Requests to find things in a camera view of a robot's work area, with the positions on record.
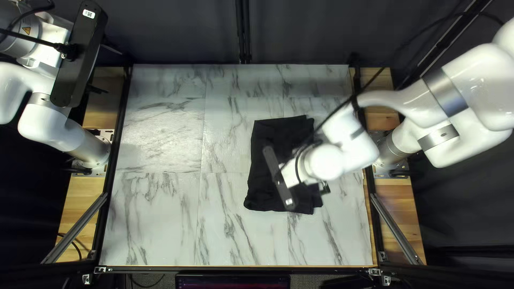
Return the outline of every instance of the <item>metal mounting plate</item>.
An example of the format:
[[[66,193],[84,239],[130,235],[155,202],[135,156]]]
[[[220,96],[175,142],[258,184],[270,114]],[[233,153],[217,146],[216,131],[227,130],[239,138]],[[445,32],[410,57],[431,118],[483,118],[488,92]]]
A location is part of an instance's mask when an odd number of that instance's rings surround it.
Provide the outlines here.
[[[371,139],[377,143],[381,138],[383,138],[386,135],[387,131],[368,131]],[[392,165],[390,167],[381,167],[379,165],[373,164],[373,176],[375,178],[408,178],[407,176],[389,176],[390,170],[395,171],[408,171],[409,170],[409,164],[407,163],[407,160],[404,159],[403,161],[399,162],[396,165]]]

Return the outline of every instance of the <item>folded black shirt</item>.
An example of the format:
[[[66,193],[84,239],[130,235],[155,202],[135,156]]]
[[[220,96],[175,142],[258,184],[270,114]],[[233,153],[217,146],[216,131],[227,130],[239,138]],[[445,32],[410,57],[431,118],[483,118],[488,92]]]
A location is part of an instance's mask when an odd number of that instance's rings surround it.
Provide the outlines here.
[[[311,136],[314,120],[305,115],[288,118],[257,120],[253,124],[251,166],[248,175],[248,195],[244,205],[255,211],[286,211],[282,199],[272,181],[271,173],[262,153],[265,146],[272,146],[279,163],[290,157],[292,150]],[[303,184],[289,188],[298,199],[293,212],[313,214],[315,207],[323,206],[318,184]]]

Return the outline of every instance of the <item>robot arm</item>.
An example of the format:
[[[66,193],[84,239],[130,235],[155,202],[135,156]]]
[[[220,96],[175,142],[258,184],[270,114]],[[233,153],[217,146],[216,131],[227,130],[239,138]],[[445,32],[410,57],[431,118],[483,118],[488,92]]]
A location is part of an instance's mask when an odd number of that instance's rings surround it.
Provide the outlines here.
[[[0,0],[0,28],[8,28],[11,19],[26,11],[31,9],[25,2]],[[65,43],[72,27],[73,23],[40,12],[20,20],[12,31],[52,43]],[[15,57],[24,66],[0,62],[0,124],[7,124],[14,118],[23,98],[30,92],[30,99],[21,108],[23,113],[17,124],[22,136],[68,153],[83,167],[104,165],[110,153],[109,144],[68,119],[71,108],[59,107],[50,100],[65,57],[52,47],[31,41],[12,36],[0,39],[3,39],[0,52]],[[84,59],[76,61],[77,65],[83,62]]]
[[[360,107],[380,105],[405,115],[391,134],[374,142],[351,105],[322,127],[327,142],[302,151],[282,169],[287,187],[331,180],[371,164],[390,166],[419,150],[436,167],[480,154],[507,139],[514,128],[514,20],[493,42],[477,46],[440,70],[398,91],[359,95]]]

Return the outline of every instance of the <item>qr code sticker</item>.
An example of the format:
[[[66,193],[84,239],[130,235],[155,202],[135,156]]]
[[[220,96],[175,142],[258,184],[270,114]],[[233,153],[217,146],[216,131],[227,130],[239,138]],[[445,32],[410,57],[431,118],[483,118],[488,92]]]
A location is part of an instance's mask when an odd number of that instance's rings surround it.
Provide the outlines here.
[[[82,15],[89,17],[91,19],[95,18],[95,13],[92,11],[86,10],[86,9],[84,9],[84,11],[82,11]]]

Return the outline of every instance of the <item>white marble surface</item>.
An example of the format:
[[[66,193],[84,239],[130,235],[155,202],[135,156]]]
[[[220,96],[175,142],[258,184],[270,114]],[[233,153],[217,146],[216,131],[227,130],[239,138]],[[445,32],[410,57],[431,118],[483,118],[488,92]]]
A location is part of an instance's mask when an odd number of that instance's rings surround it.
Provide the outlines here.
[[[200,173],[118,173],[100,264],[194,262]]]
[[[209,96],[282,98],[282,66],[213,65],[207,74]]]
[[[131,94],[164,97],[205,97],[206,65],[134,65]]]
[[[200,170],[203,98],[132,95],[127,103],[117,171]]]
[[[361,173],[314,215],[243,206],[253,122],[317,124],[350,88],[344,65],[136,65],[100,264],[372,264]]]
[[[350,96],[350,72],[347,65],[283,64],[284,97]]]
[[[313,215],[288,213],[289,264],[373,264],[362,172],[328,185],[331,193]]]
[[[253,122],[283,117],[282,98],[210,96],[206,100],[202,172],[250,171]]]
[[[202,173],[195,265],[288,265],[287,212],[243,206],[247,173]]]

